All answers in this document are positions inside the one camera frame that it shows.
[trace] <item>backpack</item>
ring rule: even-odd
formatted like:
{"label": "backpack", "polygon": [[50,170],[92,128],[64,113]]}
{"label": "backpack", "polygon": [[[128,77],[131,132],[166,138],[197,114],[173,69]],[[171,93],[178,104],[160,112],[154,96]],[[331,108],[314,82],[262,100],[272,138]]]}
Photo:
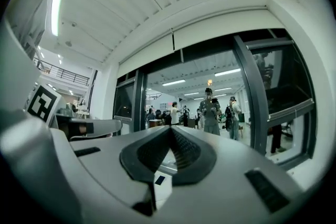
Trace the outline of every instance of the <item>backpack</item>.
{"label": "backpack", "polygon": [[227,106],[225,109],[225,116],[226,116],[225,127],[226,130],[229,132],[232,129],[233,117],[235,116],[235,113],[229,106]]}

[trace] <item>white pillar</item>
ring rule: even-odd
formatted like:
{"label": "white pillar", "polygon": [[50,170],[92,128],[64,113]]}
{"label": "white pillar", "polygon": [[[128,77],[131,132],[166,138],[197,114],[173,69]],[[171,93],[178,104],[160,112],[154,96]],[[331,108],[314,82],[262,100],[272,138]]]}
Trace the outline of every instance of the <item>white pillar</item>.
{"label": "white pillar", "polygon": [[90,117],[108,120],[113,115],[115,88],[117,85],[119,63],[112,63],[102,71],[98,71],[93,87]]}

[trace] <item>gray plastic surface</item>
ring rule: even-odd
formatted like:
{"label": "gray plastic surface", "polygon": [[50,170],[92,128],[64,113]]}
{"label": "gray plastic surface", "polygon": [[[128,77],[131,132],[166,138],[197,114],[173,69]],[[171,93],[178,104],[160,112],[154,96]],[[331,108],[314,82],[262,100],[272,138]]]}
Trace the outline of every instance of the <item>gray plastic surface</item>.
{"label": "gray plastic surface", "polygon": [[[148,185],[131,180],[121,167],[119,154],[125,146],[162,128],[169,127],[69,143],[62,131],[51,129],[50,134],[41,120],[33,119],[18,123],[10,135],[7,130],[7,135],[1,136],[1,151],[28,193],[55,214],[73,218],[72,222],[79,218],[81,223],[267,222],[274,215],[244,175],[254,168],[259,168],[290,201],[301,194],[285,171],[248,146],[174,126],[176,131],[183,129],[210,144],[217,161],[198,184],[174,187],[162,208],[147,217],[131,207],[146,198]],[[89,147],[101,151],[75,156],[74,150]],[[61,191],[55,188],[60,185],[64,186]],[[73,210],[58,204],[62,202]]]}

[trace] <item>glass window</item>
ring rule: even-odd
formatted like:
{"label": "glass window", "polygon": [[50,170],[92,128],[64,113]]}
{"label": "glass window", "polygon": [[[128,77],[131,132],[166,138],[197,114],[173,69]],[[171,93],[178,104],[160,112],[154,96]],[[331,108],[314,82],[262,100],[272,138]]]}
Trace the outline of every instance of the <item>glass window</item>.
{"label": "glass window", "polygon": [[125,118],[132,117],[132,99],[134,83],[117,88],[115,95],[114,115]]}
{"label": "glass window", "polygon": [[280,163],[300,154],[305,134],[305,115],[268,129],[266,157]]}
{"label": "glass window", "polygon": [[305,66],[294,46],[252,51],[266,90],[269,114],[312,97]]}

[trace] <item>person in white shirt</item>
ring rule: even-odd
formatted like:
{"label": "person in white shirt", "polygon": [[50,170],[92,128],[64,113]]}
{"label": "person in white shirt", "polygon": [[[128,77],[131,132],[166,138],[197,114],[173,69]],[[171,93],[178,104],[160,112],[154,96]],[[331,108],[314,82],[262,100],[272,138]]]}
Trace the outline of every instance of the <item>person in white shirt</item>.
{"label": "person in white shirt", "polygon": [[178,109],[177,109],[177,102],[173,102],[173,106],[172,108],[170,109],[170,115],[172,117],[172,125],[178,125],[179,123],[179,116],[177,115],[177,113],[180,112]]}

